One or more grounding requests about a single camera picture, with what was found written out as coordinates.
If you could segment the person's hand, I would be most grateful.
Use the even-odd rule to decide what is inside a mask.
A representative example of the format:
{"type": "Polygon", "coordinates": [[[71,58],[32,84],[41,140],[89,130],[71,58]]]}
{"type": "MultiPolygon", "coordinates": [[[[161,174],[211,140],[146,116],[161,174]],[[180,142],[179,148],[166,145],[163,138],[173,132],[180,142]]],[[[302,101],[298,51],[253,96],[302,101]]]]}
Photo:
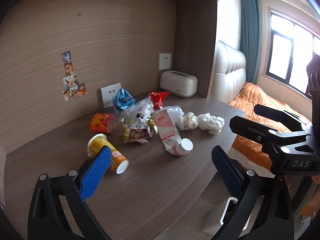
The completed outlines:
{"type": "Polygon", "coordinates": [[[316,184],[320,184],[320,175],[311,176],[312,180],[316,184]]]}

